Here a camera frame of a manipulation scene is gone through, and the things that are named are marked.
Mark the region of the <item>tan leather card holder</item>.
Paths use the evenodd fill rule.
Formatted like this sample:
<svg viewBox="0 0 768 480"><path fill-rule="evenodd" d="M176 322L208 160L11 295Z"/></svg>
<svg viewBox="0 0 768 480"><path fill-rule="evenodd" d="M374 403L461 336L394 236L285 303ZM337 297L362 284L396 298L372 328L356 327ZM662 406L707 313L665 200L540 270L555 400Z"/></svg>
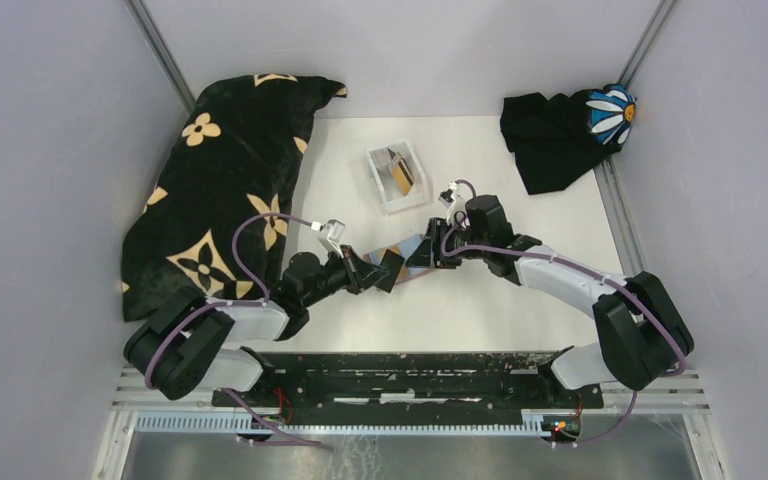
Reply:
<svg viewBox="0 0 768 480"><path fill-rule="evenodd" d="M363 255L365 261L381 266L387 271L385 278L376 285L379 290L391 292L396 285L431 271L428 261L421 263L423 258L419 258L416 262L410 260L423 241L422 234L415 234Z"/></svg>

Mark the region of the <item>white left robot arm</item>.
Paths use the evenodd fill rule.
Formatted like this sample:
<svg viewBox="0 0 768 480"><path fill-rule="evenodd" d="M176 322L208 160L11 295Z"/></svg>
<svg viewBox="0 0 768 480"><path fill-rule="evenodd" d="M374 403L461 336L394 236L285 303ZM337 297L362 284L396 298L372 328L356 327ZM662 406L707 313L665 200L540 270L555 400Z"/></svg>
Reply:
<svg viewBox="0 0 768 480"><path fill-rule="evenodd" d="M275 391L267 363L231 342L282 341L309 320L310 307L340 291L359 295L388 282L389 270L364 261L343 245L325 263L309 252L291 257L268 301L220 300L183 288L170 297L125 343L123 356L146 386L168 400L198 388L230 387L251 406L267 404Z"/></svg>

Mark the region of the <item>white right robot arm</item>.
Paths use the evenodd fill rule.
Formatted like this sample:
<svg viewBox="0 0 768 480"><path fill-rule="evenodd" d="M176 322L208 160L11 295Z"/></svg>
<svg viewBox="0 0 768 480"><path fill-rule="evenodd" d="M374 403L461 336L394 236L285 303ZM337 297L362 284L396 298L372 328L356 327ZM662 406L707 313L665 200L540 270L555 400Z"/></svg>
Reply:
<svg viewBox="0 0 768 480"><path fill-rule="evenodd" d="M596 342L557 352L550 373L539 378L538 396L551 408L566 406L585 386L618 382L641 391L687 368L694 340L657 276L603 272L561 255L515 232L494 195L468 200L448 219L430 219L406 263L455 269L465 260L480 260L491 274L543 292L594 322Z"/></svg>

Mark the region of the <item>gold credit card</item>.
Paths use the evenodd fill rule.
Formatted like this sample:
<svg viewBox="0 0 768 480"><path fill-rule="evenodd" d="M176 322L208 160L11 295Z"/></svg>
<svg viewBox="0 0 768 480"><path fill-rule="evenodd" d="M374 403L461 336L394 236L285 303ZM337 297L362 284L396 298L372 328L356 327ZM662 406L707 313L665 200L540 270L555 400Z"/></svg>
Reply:
<svg viewBox="0 0 768 480"><path fill-rule="evenodd" d="M409 195L415 184L415 180L406 159L401 154L397 165L393 168L393 171L390 174L395 180L400 192L405 196Z"/></svg>

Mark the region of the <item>clear acrylic card tray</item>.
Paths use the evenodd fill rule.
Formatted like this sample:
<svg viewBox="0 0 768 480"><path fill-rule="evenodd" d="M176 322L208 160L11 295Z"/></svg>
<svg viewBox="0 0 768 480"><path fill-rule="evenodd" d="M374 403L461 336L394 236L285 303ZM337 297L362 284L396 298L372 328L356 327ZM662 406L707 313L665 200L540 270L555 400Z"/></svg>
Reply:
<svg viewBox="0 0 768 480"><path fill-rule="evenodd" d="M384 214L431 202L430 182L408 140L367 148L366 161Z"/></svg>

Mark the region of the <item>stack of grey cards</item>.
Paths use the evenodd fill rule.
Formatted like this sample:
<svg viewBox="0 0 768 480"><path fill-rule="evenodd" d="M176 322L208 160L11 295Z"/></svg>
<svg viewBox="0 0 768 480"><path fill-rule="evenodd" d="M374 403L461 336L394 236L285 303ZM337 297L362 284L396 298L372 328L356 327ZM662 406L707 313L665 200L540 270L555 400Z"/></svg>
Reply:
<svg viewBox="0 0 768 480"><path fill-rule="evenodd" d="M391 173L400 158L397 151L388 147L372 149L369 155L375 169L382 173Z"/></svg>

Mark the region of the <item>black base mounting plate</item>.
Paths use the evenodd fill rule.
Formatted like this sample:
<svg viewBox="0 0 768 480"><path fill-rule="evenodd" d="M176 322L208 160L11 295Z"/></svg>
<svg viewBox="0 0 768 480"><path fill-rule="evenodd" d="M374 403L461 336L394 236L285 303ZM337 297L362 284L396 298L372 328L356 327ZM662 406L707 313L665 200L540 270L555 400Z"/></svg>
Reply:
<svg viewBox="0 0 768 480"><path fill-rule="evenodd" d="M242 393L278 407L293 426L514 425L524 410L600 409L599 386L566 390L549 352L265 353Z"/></svg>

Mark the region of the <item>black floral pillow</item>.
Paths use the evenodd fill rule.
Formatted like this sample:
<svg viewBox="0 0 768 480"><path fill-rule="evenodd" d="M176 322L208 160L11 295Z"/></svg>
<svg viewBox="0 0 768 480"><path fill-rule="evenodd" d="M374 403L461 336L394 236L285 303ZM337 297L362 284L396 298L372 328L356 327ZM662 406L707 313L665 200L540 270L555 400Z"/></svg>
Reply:
<svg viewBox="0 0 768 480"><path fill-rule="evenodd" d="M123 241L125 321L148 318L185 287L257 300L275 286L315 114L346 94L336 80L279 73L201 92Z"/></svg>

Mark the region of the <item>black cloth with daisy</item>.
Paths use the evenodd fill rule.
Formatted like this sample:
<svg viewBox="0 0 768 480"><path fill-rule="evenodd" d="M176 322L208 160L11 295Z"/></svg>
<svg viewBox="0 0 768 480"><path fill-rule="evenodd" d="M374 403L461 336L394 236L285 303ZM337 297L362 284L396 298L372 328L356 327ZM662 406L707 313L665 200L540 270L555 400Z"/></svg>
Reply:
<svg viewBox="0 0 768 480"><path fill-rule="evenodd" d="M620 152L636 108L636 97L620 84L550 98L506 97L500 130L527 193L563 191Z"/></svg>

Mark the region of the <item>aluminium rail frame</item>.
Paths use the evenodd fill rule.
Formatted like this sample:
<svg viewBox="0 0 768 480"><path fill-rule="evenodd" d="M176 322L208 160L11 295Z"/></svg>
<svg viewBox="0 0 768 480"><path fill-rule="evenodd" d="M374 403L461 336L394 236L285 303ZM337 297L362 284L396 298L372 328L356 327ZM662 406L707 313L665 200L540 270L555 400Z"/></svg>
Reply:
<svg viewBox="0 0 768 480"><path fill-rule="evenodd" d="M725 479L695 371L563 389L548 352L270 352L246 395L122 370L95 479Z"/></svg>

